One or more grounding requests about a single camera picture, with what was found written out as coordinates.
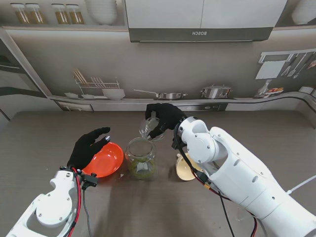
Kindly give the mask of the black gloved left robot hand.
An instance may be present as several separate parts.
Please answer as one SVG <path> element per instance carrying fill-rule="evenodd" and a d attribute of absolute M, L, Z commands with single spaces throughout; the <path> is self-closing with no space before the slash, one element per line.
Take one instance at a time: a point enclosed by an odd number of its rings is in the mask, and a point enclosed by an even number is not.
<path fill-rule="evenodd" d="M 109 127 L 102 127 L 82 135 L 75 143 L 73 152 L 67 162 L 67 167 L 80 170 L 86 168 L 93 157 L 110 142 L 109 136 L 97 142 L 96 139 L 109 132 Z"/>

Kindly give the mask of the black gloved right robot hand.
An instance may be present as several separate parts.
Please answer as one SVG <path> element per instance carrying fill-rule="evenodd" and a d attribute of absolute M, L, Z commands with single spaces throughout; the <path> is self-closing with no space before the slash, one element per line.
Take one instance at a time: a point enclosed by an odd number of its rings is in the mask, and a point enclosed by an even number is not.
<path fill-rule="evenodd" d="M 158 125 L 149 133 L 148 138 L 154 139 L 166 130 L 173 130 L 176 125 L 184 121 L 187 116 L 178 107 L 169 103 L 148 104 L 145 111 L 145 119 L 149 119 L 152 112 L 159 119 Z"/>

